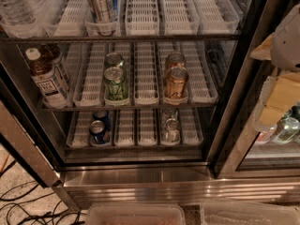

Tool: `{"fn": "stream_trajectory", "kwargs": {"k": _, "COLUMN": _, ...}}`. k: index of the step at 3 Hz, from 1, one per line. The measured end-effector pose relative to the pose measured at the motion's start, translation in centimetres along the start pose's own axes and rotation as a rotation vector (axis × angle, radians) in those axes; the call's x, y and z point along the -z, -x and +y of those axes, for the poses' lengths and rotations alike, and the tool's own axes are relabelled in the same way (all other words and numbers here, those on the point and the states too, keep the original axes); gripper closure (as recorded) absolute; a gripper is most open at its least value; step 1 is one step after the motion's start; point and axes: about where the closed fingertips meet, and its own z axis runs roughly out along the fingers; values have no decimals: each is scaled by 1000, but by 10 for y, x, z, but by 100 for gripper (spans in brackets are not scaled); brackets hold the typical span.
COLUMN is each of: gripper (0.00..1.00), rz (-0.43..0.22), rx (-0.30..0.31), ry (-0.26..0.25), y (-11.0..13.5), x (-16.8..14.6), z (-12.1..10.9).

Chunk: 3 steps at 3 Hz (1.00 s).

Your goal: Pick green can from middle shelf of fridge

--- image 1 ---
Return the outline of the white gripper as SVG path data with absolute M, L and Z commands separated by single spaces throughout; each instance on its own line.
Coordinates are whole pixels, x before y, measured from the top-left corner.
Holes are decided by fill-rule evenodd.
M 262 85 L 252 126 L 256 131 L 266 131 L 300 100 L 300 4 L 290 10 L 275 33 L 256 47 L 250 57 L 271 60 L 276 67 L 292 71 L 268 76 Z

